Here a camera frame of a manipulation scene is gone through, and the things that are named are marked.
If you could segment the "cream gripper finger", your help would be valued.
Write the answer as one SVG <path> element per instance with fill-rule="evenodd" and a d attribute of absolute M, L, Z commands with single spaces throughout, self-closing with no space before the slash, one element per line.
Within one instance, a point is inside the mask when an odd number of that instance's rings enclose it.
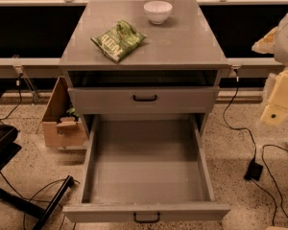
<path fill-rule="evenodd" d="M 260 121 L 276 127 L 288 116 L 288 68 L 275 77 L 275 84 L 269 95 Z"/>
<path fill-rule="evenodd" d="M 252 50 L 258 54 L 272 54 L 275 47 L 276 31 L 277 27 L 271 29 L 267 34 L 253 44 Z"/>

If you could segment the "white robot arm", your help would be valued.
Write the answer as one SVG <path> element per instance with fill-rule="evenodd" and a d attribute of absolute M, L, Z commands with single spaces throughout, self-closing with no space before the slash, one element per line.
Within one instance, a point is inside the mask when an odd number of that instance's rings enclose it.
<path fill-rule="evenodd" d="M 262 123 L 275 127 L 288 116 L 288 12 L 277 27 L 253 44 L 252 50 L 259 54 L 273 54 L 275 61 L 285 66 L 275 78 L 275 85 L 260 117 Z"/>

